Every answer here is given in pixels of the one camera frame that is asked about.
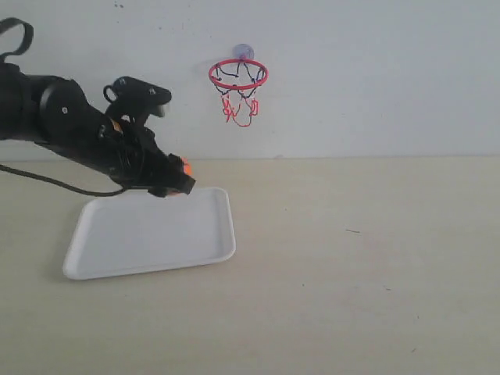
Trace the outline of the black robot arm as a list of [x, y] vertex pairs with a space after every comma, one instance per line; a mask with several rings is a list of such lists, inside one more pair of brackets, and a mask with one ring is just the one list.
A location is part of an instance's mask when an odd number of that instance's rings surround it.
[[171, 92], [132, 77], [105, 86], [106, 111], [92, 106], [75, 80], [25, 75], [1, 65], [1, 139], [26, 141], [109, 177], [123, 190], [144, 189], [164, 198], [190, 194], [195, 179], [184, 160], [165, 154], [146, 127], [162, 117]]

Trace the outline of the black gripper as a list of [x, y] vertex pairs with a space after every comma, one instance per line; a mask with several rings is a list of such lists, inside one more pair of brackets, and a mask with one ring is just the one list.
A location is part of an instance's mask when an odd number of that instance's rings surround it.
[[[166, 160], [165, 179], [163, 162]], [[143, 123], [99, 118], [95, 135], [95, 169], [124, 188], [146, 189], [150, 195], [189, 195], [195, 179], [186, 174], [185, 162], [162, 155], [155, 135]]]

